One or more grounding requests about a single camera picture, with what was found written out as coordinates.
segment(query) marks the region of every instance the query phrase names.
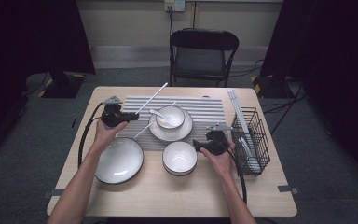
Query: black wire basket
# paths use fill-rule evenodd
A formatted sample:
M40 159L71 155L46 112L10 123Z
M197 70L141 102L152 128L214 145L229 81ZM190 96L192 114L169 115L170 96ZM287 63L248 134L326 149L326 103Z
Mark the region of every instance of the black wire basket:
M231 125L235 154L245 175L261 175L270 162L266 131L255 108L242 107L241 111L248 130L242 128L238 115L235 115Z

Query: human hand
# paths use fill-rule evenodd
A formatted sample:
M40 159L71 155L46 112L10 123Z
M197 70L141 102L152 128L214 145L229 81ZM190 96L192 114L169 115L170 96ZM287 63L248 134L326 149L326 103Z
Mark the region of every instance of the human hand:
M227 150L233 153L232 150L234 149L235 144L231 140L228 140L228 145L229 147ZM224 177L226 175L231 176L232 159L228 154L228 152L225 152L219 156L215 156L214 154L209 152L208 149L204 147L200 148L200 152L204 154L204 156L211 161L212 166L218 176L220 177Z
M123 130L127 126L128 122L123 121L116 127L109 127L103 121L98 119L97 131L95 132L94 144L98 145L98 148L105 150L109 143L115 139L117 133Z

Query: forearm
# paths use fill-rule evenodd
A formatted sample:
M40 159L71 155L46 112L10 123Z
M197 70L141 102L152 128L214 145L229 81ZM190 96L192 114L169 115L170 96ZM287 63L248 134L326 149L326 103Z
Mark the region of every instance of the forearm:
M92 146L54 207L48 223L81 223L90 199L101 150Z
M234 180L231 175L220 177L223 191L226 195L228 211L230 213L232 224L256 224L254 217L249 211L247 205L243 202L241 195L238 193Z

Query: electrical outlet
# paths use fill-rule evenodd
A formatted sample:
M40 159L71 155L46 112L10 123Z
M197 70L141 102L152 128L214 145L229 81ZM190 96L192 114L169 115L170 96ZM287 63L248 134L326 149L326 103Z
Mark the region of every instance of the electrical outlet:
M185 11L185 0L175 0L175 11Z
M164 0L164 10L169 11L168 7L171 7L171 11L174 11L175 0Z
M164 10L166 12L169 11L169 7L171 7L171 11L185 11L185 0L164 0Z

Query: white chopstick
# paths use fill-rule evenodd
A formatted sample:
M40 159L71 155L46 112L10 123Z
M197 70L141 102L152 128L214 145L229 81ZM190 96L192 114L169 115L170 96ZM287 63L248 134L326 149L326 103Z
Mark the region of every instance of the white chopstick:
M138 134L136 134L135 137L133 137L133 138L138 137L139 134L141 134L141 133L144 132L148 127L150 127L150 125L152 125L152 123L154 123L154 121L153 121L153 122L150 122L146 127L144 127L144 128L143 128Z
M246 120L243 117L240 104L238 103L237 93L235 92L234 89L231 89L231 90L228 90L228 96L229 96L229 98L231 100L232 105L234 106L235 113L237 114L237 118L240 121L240 124L241 124L241 127L242 127L243 131L250 136L248 125L246 124ZM248 156L249 157L254 156L250 151L248 143L245 141L245 139L242 138L242 140L243 141L241 141L241 140L240 141L241 141L244 149L246 150L246 153L248 154Z
M136 111L135 114L138 114L138 113L139 113L147 104L149 104L149 102L150 102L151 100L153 100L153 98L154 98L159 92L161 92L162 89L164 89L164 87L166 87L167 85L168 85L168 82L166 82L152 97L150 97L150 99L149 99L141 108L139 108L139 110Z

